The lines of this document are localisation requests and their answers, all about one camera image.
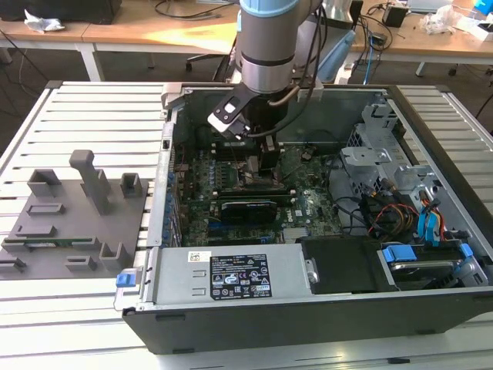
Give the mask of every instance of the motherboard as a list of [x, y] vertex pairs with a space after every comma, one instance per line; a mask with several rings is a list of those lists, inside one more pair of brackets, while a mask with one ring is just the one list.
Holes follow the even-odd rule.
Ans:
[[[251, 178], [239, 150], [218, 152], [176, 151], [184, 247], [289, 244], [299, 237], [341, 234], [325, 183], [332, 156], [304, 145], [285, 146], [273, 181], [264, 183]], [[245, 212], [252, 213], [249, 220], [232, 222]]]

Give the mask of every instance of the computer case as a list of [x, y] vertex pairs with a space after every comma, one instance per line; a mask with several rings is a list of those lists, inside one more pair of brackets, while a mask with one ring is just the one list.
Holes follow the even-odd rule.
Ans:
[[121, 4], [122, 0], [2, 0], [0, 17], [3, 21], [23, 20], [24, 10], [27, 10], [32, 15], [46, 19], [109, 25]]

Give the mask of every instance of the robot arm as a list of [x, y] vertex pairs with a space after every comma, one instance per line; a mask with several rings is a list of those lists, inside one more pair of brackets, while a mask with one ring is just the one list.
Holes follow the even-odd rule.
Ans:
[[[287, 114], [285, 103], [296, 95], [307, 77], [308, 67], [316, 59], [313, 51], [316, 40], [320, 38], [322, 18], [324, 27], [328, 28], [348, 29], [352, 25], [348, 13], [350, 1], [333, 2], [322, 10], [321, 0], [240, 0], [242, 10], [236, 65], [241, 70], [242, 82], [210, 114], [208, 121], [216, 130], [237, 140], [264, 138], [268, 135], [263, 133], [275, 131], [273, 128]], [[295, 60], [299, 59], [295, 58], [298, 28], [318, 9], [308, 55], [305, 51], [307, 62], [304, 66], [295, 66]], [[322, 17], [325, 9], [335, 18]], [[298, 86], [290, 91], [296, 67], [304, 69], [304, 73]], [[311, 68], [314, 82], [317, 66]]]

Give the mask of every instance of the desk leg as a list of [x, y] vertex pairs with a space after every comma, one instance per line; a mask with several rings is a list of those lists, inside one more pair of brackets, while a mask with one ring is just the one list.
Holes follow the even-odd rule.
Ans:
[[418, 69], [416, 69], [416, 76], [423, 77], [424, 75], [424, 67], [426, 66], [425, 62], [419, 63]]
[[156, 61], [154, 60], [154, 54], [147, 52], [147, 68], [154, 69], [156, 67]]
[[91, 82], [104, 81], [105, 76], [102, 73], [101, 63], [99, 62], [94, 44], [78, 44], [77, 49], [82, 55], [82, 59], [86, 65], [87, 74], [89, 75]]
[[5, 64], [10, 64], [12, 63], [12, 57], [8, 53], [7, 48], [0, 48], [0, 61]]

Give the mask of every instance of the floor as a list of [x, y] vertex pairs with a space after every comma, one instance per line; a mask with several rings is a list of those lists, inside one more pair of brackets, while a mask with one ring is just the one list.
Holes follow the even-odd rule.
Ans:
[[[35, 99], [30, 90], [24, 92], [19, 81], [22, 64], [22, 82], [39, 93], [45, 80], [32, 65], [15, 50], [10, 50], [13, 62], [3, 66], [0, 73], [0, 153], [3, 153], [23, 119], [28, 115]], [[148, 69], [146, 55], [142, 53], [100, 53], [102, 67], [108, 81], [194, 81], [209, 82], [219, 59], [196, 62], [192, 72], [185, 71], [187, 55], [155, 55], [156, 68]], [[27, 56], [53, 80], [88, 81], [86, 69], [78, 52], [29, 50]], [[450, 65], [428, 64], [423, 77], [414, 72], [417, 63], [382, 62], [373, 75], [371, 83], [406, 85], [446, 85], [459, 98], [465, 107], [476, 114], [483, 102], [493, 93], [489, 88], [489, 77], [485, 75], [487, 66], [459, 66], [456, 76], [449, 76]], [[362, 83], [366, 66], [360, 66], [351, 78], [351, 83]], [[487, 130], [493, 130], [493, 102], [480, 116]]]

